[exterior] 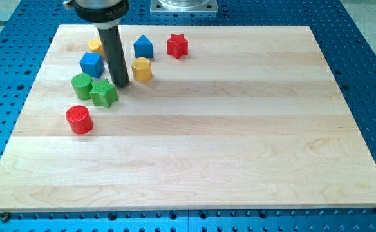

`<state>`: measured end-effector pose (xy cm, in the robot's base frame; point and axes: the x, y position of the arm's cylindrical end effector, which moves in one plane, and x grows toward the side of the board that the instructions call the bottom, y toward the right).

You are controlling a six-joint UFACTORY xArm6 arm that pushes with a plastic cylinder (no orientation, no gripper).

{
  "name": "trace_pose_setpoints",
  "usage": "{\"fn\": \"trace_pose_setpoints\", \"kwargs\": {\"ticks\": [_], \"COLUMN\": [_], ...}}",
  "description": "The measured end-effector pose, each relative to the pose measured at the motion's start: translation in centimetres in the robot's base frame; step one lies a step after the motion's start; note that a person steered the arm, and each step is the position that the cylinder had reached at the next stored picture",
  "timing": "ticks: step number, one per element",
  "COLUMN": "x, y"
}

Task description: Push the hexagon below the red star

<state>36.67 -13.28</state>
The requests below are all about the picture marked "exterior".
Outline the silver black robot arm flange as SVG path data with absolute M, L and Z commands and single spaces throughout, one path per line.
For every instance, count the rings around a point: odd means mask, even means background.
M 66 10 L 74 9 L 79 18 L 101 30 L 118 26 L 120 18 L 130 9 L 128 0 L 65 0 L 62 3 Z

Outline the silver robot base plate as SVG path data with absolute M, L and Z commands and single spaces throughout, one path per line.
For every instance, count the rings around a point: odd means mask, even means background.
M 150 0 L 151 13 L 199 12 L 216 13 L 217 0 Z

